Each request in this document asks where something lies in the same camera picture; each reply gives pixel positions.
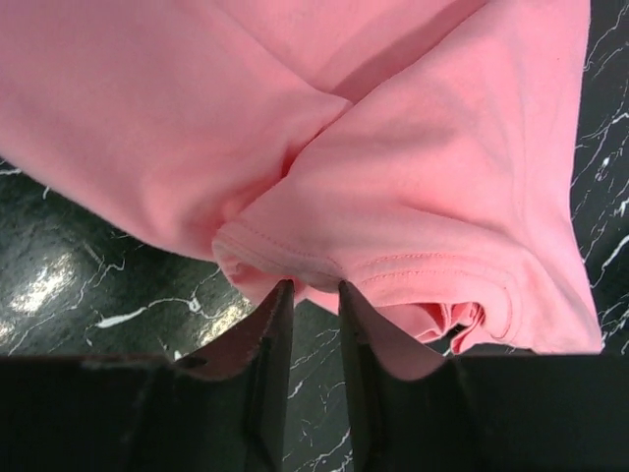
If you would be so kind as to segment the pink t shirt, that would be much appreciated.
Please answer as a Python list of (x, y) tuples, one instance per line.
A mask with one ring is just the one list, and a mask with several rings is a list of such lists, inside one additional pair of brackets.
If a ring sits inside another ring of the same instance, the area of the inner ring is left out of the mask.
[(5, 1), (1, 153), (260, 301), (599, 353), (569, 191), (586, 1)]

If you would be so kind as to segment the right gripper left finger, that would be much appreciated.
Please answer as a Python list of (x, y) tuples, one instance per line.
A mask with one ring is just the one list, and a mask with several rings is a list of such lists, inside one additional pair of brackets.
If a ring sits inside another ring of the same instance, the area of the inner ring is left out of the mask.
[(293, 319), (294, 284), (282, 280), (247, 317), (161, 368), (147, 470), (281, 470)]

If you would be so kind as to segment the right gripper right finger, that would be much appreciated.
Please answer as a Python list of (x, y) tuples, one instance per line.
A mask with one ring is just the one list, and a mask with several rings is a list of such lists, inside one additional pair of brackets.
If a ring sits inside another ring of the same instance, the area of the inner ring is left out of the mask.
[(472, 424), (455, 364), (339, 285), (341, 350), (360, 471), (469, 471)]

